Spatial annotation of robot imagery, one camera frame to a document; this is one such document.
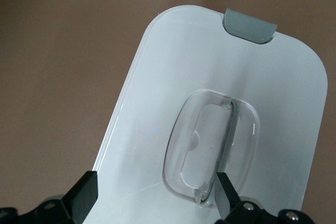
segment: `white container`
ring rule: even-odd
[[[239,195],[257,199],[273,215],[284,208],[301,209],[326,100],[324,66],[294,38],[275,32],[270,42],[256,44],[230,35],[222,22],[221,13],[180,6],[150,23],[93,168],[99,197],[85,224],[204,224],[219,219],[215,206],[201,208],[188,192],[169,187],[181,178],[165,180],[164,175],[176,119],[187,99],[199,92],[235,99],[245,110],[225,167]],[[205,124],[212,109],[204,112]],[[219,119],[228,116],[219,112],[212,120],[218,124]],[[216,144],[205,142],[212,135],[205,124],[193,124],[206,137],[196,144],[203,149],[188,153],[182,179],[194,189],[203,171],[214,167],[211,152],[203,151]],[[186,138],[186,149],[191,140]],[[197,156],[200,161],[193,166]],[[197,172],[193,181],[191,174]]]

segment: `bolt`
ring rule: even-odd
[[[7,215],[8,215],[8,213],[6,211],[4,211],[4,210],[1,211],[0,212],[0,219],[3,218],[3,217],[5,217],[5,216],[7,216]]]
[[[286,216],[291,220],[299,220],[299,216],[294,212],[287,212]]]
[[[251,203],[249,203],[249,202],[244,203],[243,207],[245,209],[249,210],[249,211],[253,211],[254,210],[254,206]]]
[[[46,204],[46,205],[44,206],[44,209],[48,210],[48,209],[53,208],[54,206],[55,206],[55,204],[52,203],[52,202],[50,202],[50,203],[48,203],[48,204]]]

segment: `brown floor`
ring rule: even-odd
[[[276,23],[321,57],[329,89],[303,210],[335,222],[336,0],[0,0],[0,207],[28,211],[92,168],[146,26],[184,4]]]

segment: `gray plastic clip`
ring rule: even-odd
[[[270,40],[277,29],[276,24],[226,9],[223,25],[231,35],[262,44]]]

